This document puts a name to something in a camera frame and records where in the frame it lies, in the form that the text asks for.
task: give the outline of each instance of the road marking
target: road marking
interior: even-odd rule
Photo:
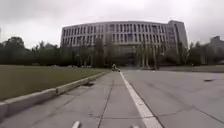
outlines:
[[[72,128],[80,128],[80,127],[81,127],[81,122],[79,121],[76,121],[72,126]]]
[[[124,75],[122,74],[122,72],[120,72],[120,74],[124,80],[124,83],[128,89],[129,94],[131,95],[132,100],[134,101],[134,103],[141,115],[142,121],[145,123],[146,128],[162,128],[161,124],[154,117],[152,112],[148,109],[148,107],[145,105],[145,103],[142,101],[142,99],[139,97],[139,95],[135,92],[133,87],[124,78]]]

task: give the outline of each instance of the person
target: person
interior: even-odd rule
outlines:
[[[115,71],[115,70],[116,70],[116,65],[113,64],[113,65],[112,65],[112,71]]]

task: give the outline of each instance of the paved road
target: paved road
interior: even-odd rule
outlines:
[[[165,128],[224,127],[224,74],[126,70],[123,75]],[[9,117],[0,128],[72,128],[77,120],[82,128],[147,127],[114,72]]]

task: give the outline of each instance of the building facade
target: building facade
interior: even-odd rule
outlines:
[[[118,53],[134,53],[142,42],[162,51],[177,49],[178,42],[188,47],[184,23],[179,21],[116,21],[68,26],[62,29],[61,46],[78,47],[82,42],[94,46],[96,39],[102,39],[104,44],[110,40],[118,46]]]

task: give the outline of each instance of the building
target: building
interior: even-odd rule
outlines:
[[[220,36],[211,38],[208,46],[210,46],[214,50],[214,52],[218,52],[219,50],[224,51],[224,41],[220,40]]]
[[[61,46],[78,47],[86,42],[94,46],[96,39],[107,42],[109,39],[117,45],[117,53],[135,53],[142,42],[152,44],[154,49],[166,51],[177,49],[181,42],[188,47],[186,30],[183,22],[153,23],[143,21],[116,21],[80,24],[62,29]]]

